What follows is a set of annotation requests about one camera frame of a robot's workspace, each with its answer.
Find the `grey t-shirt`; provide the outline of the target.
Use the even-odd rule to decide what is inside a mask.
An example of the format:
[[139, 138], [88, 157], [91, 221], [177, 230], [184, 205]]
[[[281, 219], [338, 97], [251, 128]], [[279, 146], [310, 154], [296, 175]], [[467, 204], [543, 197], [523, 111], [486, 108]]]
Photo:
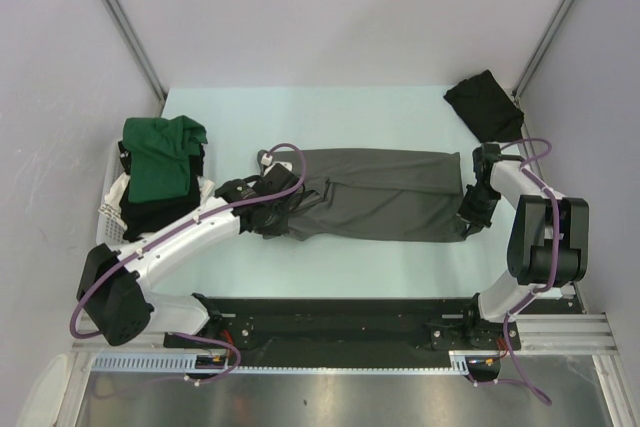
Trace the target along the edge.
[[276, 152], [304, 173], [304, 189], [279, 210], [265, 239], [319, 234], [401, 242], [462, 242], [466, 224], [457, 153], [364, 148]]

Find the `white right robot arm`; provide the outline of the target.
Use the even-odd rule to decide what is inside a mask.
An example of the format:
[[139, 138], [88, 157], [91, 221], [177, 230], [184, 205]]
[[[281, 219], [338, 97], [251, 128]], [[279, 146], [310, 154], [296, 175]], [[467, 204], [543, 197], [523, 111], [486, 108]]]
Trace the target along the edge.
[[463, 340], [484, 348], [496, 323], [510, 322], [534, 299], [584, 278], [588, 264], [589, 205], [549, 186], [528, 160], [496, 143], [473, 151], [475, 183], [467, 187], [458, 217], [466, 233], [491, 226], [501, 200], [515, 209], [505, 272], [476, 296], [477, 314], [461, 323]]

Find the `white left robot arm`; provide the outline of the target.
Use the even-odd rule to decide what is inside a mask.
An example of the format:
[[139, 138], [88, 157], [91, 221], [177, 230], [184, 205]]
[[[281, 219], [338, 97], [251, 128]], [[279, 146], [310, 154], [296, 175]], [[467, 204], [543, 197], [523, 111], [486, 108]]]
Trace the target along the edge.
[[120, 248], [102, 243], [86, 257], [77, 300], [96, 335], [119, 347], [141, 334], [187, 334], [214, 344], [221, 323], [202, 294], [165, 295], [155, 287], [192, 256], [243, 233], [278, 229], [304, 176], [275, 162], [256, 176], [228, 181], [214, 196], [158, 232]]

